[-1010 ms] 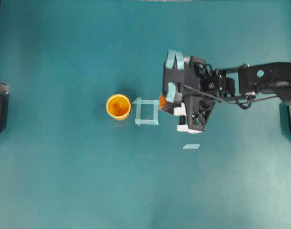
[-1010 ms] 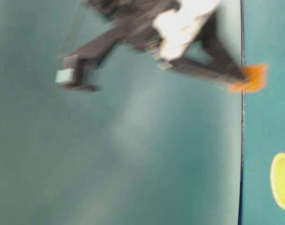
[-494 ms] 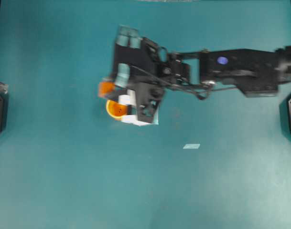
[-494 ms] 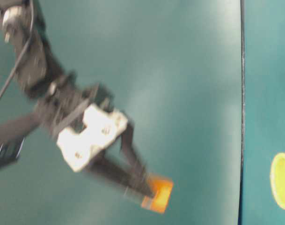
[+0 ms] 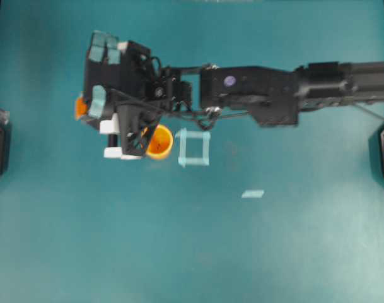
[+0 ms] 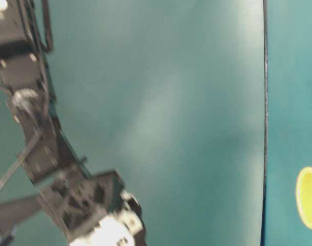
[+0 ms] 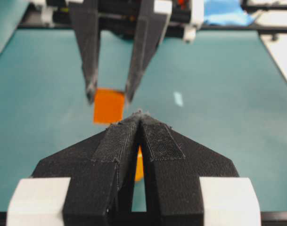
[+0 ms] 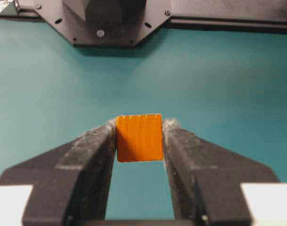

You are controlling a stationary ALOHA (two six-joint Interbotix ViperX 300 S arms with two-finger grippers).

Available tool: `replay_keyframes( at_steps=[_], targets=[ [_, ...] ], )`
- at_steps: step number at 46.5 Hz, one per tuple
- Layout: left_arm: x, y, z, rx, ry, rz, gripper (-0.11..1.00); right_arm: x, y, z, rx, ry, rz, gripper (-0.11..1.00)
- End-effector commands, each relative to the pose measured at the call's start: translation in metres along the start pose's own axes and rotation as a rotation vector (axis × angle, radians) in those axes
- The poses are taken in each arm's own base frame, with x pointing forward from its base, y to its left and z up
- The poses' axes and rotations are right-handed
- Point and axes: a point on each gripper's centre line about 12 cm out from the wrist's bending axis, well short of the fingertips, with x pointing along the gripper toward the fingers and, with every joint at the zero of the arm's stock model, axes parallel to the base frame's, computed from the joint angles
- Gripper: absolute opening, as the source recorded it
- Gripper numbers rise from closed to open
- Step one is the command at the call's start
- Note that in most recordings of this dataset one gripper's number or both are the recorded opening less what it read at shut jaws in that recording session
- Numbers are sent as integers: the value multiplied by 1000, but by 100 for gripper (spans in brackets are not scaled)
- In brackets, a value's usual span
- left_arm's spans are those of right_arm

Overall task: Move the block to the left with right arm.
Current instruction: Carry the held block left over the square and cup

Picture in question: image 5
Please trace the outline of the right gripper black finger with teal tape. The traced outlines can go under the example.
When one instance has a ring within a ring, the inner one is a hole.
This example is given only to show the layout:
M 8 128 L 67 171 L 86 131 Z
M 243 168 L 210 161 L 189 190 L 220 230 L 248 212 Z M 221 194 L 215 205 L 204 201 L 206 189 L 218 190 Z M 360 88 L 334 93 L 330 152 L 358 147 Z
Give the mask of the right gripper black finger with teal tape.
M 94 31 L 86 53 L 84 87 L 101 85 L 108 88 L 120 86 L 119 39 L 109 33 Z

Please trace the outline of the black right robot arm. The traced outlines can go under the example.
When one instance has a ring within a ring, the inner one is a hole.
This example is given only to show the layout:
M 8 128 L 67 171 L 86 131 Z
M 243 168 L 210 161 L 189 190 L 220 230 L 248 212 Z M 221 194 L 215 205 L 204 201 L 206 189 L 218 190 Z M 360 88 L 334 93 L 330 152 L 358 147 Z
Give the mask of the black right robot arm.
M 260 126 L 295 126 L 301 112 L 384 102 L 384 62 L 323 62 L 294 71 L 163 66 L 151 51 L 95 31 L 74 115 L 109 137 L 107 156 L 142 158 L 163 116 L 207 131 L 229 109 Z

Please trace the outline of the right gripper black taped finger holding block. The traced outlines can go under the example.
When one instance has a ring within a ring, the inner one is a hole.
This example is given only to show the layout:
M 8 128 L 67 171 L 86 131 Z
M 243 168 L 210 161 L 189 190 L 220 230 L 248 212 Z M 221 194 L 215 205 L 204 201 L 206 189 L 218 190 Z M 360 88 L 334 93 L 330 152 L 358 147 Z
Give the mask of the right gripper black taped finger holding block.
M 84 101 L 88 105 L 88 112 L 80 119 L 81 122 L 99 129 L 100 123 L 111 120 L 114 113 L 114 104 L 110 100 L 109 91 L 102 85 L 91 87 L 90 98 Z

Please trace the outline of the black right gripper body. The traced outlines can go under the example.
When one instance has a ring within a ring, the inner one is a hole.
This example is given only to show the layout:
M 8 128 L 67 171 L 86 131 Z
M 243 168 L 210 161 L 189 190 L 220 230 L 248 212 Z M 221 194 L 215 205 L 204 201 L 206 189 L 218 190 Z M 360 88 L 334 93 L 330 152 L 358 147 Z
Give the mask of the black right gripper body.
M 137 157 L 122 153 L 117 107 L 136 105 L 156 110 L 162 117 L 181 117 L 179 104 L 189 99 L 190 86 L 181 80 L 180 69 L 162 68 L 160 60 L 152 56 L 147 47 L 133 41 L 125 41 L 118 43 L 118 49 L 121 52 L 120 86 L 105 87 L 114 104 L 114 113 L 111 120 L 102 121 L 99 128 L 100 134 L 108 138 L 103 156 L 114 159 L 140 159 L 147 157 L 147 154 Z

